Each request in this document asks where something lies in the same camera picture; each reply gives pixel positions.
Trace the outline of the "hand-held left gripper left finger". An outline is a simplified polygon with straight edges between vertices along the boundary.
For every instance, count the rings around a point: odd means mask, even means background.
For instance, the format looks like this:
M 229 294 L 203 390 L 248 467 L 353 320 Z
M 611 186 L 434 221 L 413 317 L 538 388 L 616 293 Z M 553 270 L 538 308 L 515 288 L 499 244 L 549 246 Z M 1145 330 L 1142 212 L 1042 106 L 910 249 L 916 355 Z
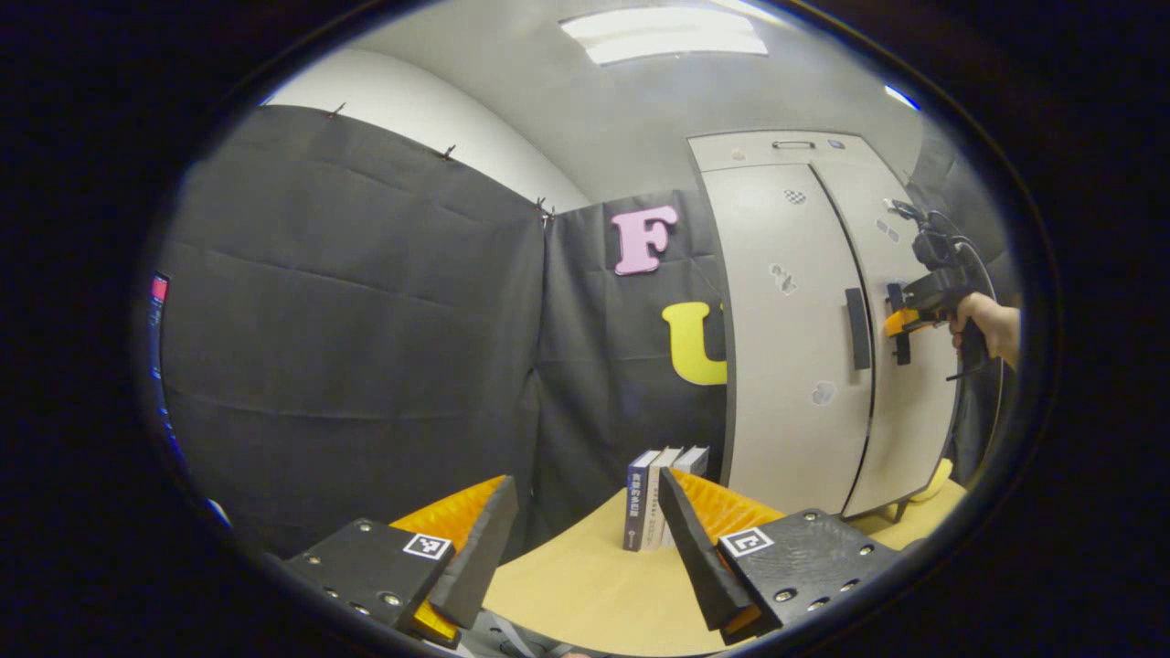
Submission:
M 518 510 L 515 478 L 494 477 L 393 522 L 355 519 L 282 566 L 381 631 L 455 649 L 484 605 Z

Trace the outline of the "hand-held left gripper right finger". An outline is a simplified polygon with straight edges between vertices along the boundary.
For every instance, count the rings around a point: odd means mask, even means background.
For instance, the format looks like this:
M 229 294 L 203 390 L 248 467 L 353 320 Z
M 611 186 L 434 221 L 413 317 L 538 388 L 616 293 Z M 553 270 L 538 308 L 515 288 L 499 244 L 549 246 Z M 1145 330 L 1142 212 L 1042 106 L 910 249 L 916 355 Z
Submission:
M 698 612 L 727 645 L 801 628 L 899 562 L 899 550 L 823 509 L 782 513 L 677 468 L 658 477 Z

